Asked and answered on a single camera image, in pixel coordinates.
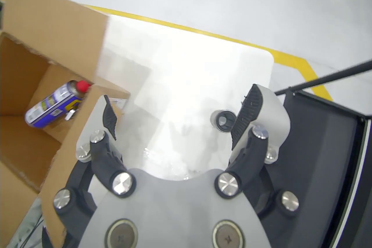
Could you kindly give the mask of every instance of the silver metal plate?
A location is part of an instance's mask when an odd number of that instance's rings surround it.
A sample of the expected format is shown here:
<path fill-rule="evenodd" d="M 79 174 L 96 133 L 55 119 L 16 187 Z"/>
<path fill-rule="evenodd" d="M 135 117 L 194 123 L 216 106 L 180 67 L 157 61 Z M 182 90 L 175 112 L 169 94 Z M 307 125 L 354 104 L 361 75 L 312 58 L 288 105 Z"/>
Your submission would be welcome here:
<path fill-rule="evenodd" d="M 222 220 L 239 226 L 246 247 L 270 247 L 261 222 L 244 194 L 224 199 L 215 191 L 214 181 L 222 170 L 209 170 L 186 181 L 155 178 L 139 169 L 128 172 L 136 178 L 135 191 L 125 199 L 110 192 L 106 194 L 79 248 L 104 243 L 107 230 L 120 219 L 130 220 L 137 227 L 136 248 L 213 247 L 214 228 Z"/>

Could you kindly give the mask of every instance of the open cardboard box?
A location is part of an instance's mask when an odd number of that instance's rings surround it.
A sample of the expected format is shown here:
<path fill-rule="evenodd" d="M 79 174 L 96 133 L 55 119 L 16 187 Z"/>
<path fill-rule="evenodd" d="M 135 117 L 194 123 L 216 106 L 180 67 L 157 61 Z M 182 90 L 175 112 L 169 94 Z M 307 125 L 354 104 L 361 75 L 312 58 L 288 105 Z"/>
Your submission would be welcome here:
<path fill-rule="evenodd" d="M 64 228 L 53 198 L 77 161 L 77 139 L 102 95 L 127 99 L 129 93 L 96 76 L 108 16 L 68 0 L 6 0 L 3 10 L 0 245 L 7 245 L 39 193 L 50 239 L 61 247 Z M 28 126 L 25 112 L 72 79 L 94 83 L 76 116 L 42 130 Z"/>

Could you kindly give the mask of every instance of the wd-40 can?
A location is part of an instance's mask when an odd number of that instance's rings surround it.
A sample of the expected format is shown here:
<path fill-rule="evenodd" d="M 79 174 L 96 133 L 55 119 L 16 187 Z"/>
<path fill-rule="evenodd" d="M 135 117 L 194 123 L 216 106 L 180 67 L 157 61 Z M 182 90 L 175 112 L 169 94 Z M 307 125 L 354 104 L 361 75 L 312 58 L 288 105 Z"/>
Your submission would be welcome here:
<path fill-rule="evenodd" d="M 43 128 L 57 118 L 77 107 L 88 91 L 89 83 L 85 81 L 70 81 L 54 93 L 46 97 L 24 116 L 28 125 Z"/>

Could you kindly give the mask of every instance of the yellow floor line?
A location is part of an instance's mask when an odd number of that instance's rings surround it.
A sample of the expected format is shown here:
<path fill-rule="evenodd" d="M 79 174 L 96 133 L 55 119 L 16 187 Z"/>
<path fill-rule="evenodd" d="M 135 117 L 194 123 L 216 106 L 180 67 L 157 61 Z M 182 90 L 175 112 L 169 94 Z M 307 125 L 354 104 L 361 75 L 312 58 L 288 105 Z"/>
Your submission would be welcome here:
<path fill-rule="evenodd" d="M 309 63 L 301 57 L 297 57 L 297 56 L 294 56 L 294 55 L 291 55 L 291 54 L 287 54 L 287 53 L 284 53 L 284 52 L 269 49 L 267 47 L 258 46 L 256 44 L 252 44 L 252 43 L 245 42 L 245 41 L 242 41 L 242 40 L 233 39 L 233 38 L 229 38 L 229 37 L 218 35 L 218 34 L 213 34 L 213 33 L 207 32 L 207 31 L 197 30 L 196 28 L 182 26 L 182 25 L 178 25 L 178 24 L 174 24 L 174 23 L 170 23 L 170 22 L 165 22 L 165 21 L 161 21 L 161 20 L 156 20 L 156 19 L 151 19 L 151 18 L 147 18 L 147 17 L 142 17 L 142 16 L 135 15 L 135 14 L 124 13 L 124 12 L 118 11 L 118 10 L 112 10 L 112 9 L 90 6 L 90 5 L 87 5 L 87 6 L 92 8 L 92 9 L 101 11 L 105 14 L 117 15 L 117 16 L 121 16 L 121 17 L 127 17 L 127 18 L 131 18 L 131 19 L 136 19 L 136 20 L 155 23 L 155 24 L 164 25 L 164 26 L 168 26 L 168 27 L 173 27 L 173 28 L 177 28 L 177 29 L 180 29 L 180 30 L 190 31 L 190 32 L 197 33 L 197 34 L 202 34 L 202 35 L 206 35 L 206 36 L 210 36 L 210 37 L 214 37 L 214 38 L 224 39 L 224 40 L 227 40 L 227 41 L 237 42 L 237 43 L 240 43 L 240 44 L 244 44 L 246 46 L 251 46 L 251 47 L 258 48 L 258 49 L 266 50 L 273 55 L 275 63 L 279 63 L 281 65 L 291 67 L 291 68 L 294 68 L 294 69 L 297 69 L 298 71 L 300 71 L 300 73 L 303 76 L 303 78 L 305 79 L 305 81 L 311 81 L 313 79 L 318 78 L 317 75 L 315 74 L 314 70 L 312 69 L 312 67 L 309 65 Z M 327 89 L 324 86 L 313 87 L 312 91 L 314 91 L 315 95 L 332 101 L 332 98 L 331 98 L 330 94 L 328 93 Z"/>

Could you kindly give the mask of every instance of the white tabletop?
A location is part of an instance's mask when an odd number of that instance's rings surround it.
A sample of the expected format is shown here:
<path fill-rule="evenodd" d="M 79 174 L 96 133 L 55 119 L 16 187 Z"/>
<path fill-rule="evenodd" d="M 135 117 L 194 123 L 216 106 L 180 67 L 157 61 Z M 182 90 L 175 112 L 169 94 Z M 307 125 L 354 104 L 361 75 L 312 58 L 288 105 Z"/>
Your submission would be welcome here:
<path fill-rule="evenodd" d="M 111 16 L 98 75 L 131 93 L 117 127 L 125 166 L 172 180 L 225 169 L 231 135 L 210 115 L 237 113 L 253 83 L 268 87 L 272 67 L 264 50 Z"/>

